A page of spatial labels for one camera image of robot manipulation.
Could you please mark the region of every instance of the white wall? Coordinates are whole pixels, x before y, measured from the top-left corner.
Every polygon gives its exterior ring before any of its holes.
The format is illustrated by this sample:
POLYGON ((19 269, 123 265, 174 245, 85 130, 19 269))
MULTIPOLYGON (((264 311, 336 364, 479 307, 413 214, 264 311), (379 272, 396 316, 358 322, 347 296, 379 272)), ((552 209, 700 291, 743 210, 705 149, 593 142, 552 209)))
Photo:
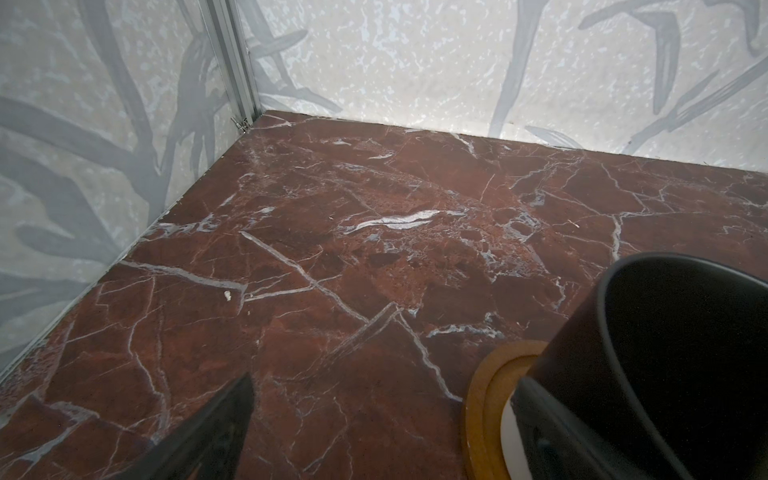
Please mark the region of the white wall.
POLYGON ((235 141, 196 0, 0 5, 0 369, 235 141))
POLYGON ((768 171, 765 1, 239 3, 268 108, 768 171))

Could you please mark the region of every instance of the black object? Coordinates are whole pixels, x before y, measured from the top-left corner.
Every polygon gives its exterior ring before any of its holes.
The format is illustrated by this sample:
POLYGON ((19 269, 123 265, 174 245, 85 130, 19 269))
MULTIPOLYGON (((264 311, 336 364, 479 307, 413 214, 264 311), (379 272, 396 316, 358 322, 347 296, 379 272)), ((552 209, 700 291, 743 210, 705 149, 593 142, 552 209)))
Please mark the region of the black object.
POLYGON ((243 375, 224 386, 119 480, 231 480, 253 412, 253 383, 243 375))
POLYGON ((512 399, 533 478, 768 475, 768 284, 643 253, 609 268, 512 399))

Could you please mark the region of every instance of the black mug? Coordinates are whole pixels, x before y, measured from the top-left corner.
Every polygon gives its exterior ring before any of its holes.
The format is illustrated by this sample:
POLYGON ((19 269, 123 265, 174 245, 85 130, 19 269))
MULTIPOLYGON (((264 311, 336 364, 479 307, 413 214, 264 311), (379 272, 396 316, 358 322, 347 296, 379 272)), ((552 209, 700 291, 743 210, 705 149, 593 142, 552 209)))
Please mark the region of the black mug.
POLYGON ((624 258, 512 399, 538 478, 768 475, 768 284, 675 253, 624 258))

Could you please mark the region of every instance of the wooden coaster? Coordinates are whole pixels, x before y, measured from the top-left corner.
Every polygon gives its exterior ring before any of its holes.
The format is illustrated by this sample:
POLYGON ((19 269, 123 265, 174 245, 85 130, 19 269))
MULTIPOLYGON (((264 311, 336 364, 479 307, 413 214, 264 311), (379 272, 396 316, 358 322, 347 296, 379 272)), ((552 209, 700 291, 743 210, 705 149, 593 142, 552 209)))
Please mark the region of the wooden coaster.
POLYGON ((462 450, 470 480, 509 478, 502 453, 504 405, 546 342, 520 340, 498 347, 472 376, 462 410, 462 450))

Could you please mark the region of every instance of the marble tile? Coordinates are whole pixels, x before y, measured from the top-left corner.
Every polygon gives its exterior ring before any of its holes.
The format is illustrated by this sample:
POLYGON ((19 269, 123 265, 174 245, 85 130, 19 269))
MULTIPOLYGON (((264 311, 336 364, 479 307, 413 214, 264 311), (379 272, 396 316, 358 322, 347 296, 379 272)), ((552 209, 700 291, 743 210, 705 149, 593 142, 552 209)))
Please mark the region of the marble tile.
POLYGON ((768 177, 269 112, 0 387, 0 475, 120 471, 251 372, 241 478, 464 478, 496 346, 646 250, 768 277, 768 177))

